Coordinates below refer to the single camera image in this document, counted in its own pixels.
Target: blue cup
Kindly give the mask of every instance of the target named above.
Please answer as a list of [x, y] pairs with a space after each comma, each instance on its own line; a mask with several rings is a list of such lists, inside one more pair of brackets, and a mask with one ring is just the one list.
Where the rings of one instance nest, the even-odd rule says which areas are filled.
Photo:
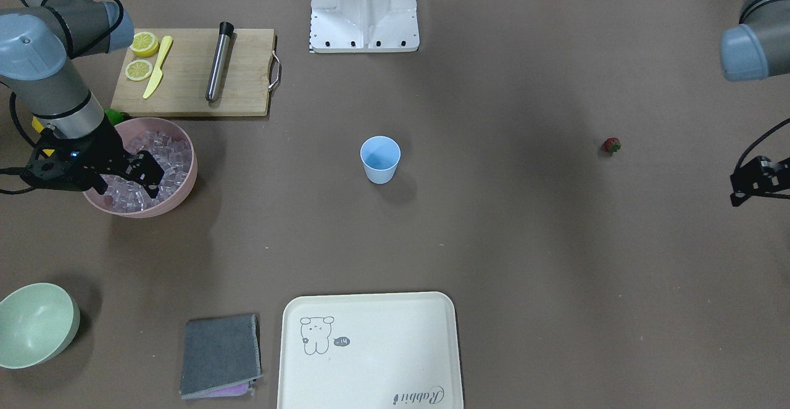
[[373, 184], [386, 184], [395, 175], [401, 148], [387, 136], [373, 136], [362, 144], [359, 156], [367, 179]]

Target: metal mount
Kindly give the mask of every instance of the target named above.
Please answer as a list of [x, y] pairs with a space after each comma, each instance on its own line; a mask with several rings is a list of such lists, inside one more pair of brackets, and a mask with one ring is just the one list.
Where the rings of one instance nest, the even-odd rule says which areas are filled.
[[420, 47], [417, 0], [312, 0], [310, 52], [409, 52]]

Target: white tray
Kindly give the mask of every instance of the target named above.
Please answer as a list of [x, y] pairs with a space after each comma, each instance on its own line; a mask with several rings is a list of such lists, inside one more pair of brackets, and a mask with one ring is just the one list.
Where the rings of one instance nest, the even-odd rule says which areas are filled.
[[462, 409], [455, 308], [439, 292], [297, 297], [279, 409]]

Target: purple cloth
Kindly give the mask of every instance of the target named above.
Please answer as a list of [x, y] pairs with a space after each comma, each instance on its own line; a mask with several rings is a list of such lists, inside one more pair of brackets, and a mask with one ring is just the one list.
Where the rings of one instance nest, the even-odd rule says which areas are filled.
[[239, 397], [239, 395], [246, 394], [249, 389], [251, 389], [249, 383], [242, 383], [236, 386], [226, 387], [225, 389], [218, 389], [205, 395], [200, 395], [200, 398]]

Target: yellow knife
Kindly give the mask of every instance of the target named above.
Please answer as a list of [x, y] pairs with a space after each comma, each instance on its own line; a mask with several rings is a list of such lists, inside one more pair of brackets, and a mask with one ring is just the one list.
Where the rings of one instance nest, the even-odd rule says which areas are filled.
[[173, 44], [172, 36], [165, 36], [162, 38], [161, 43], [159, 44], [159, 55], [156, 57], [156, 63], [153, 65], [153, 73], [151, 73], [151, 80], [149, 80], [149, 86], [146, 87], [146, 92], [143, 93], [143, 99], [149, 99], [151, 94], [156, 90], [159, 86], [159, 83], [162, 82], [162, 64], [164, 64], [164, 58], [167, 57], [167, 52], [170, 51], [170, 46]]

